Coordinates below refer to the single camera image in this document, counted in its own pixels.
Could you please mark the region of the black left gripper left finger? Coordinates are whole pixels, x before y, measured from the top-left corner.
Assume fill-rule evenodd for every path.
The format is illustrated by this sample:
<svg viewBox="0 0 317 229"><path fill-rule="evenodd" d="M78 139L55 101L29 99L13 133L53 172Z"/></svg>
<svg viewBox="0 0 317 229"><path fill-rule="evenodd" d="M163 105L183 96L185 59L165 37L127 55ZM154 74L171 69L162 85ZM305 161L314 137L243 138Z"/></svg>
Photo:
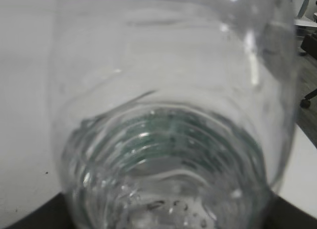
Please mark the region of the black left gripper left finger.
<svg viewBox="0 0 317 229"><path fill-rule="evenodd" d="M75 229L64 196L59 193L8 229Z"/></svg>

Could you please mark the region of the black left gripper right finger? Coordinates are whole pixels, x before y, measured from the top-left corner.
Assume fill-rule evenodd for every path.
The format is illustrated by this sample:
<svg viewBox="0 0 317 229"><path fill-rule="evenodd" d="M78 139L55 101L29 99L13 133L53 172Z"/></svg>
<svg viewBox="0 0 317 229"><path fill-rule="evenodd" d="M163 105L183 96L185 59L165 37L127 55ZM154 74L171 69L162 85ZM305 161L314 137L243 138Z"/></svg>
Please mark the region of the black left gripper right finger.
<svg viewBox="0 0 317 229"><path fill-rule="evenodd" d="M266 203L263 229L317 229L316 218L310 216L271 190L263 193Z"/></svg>

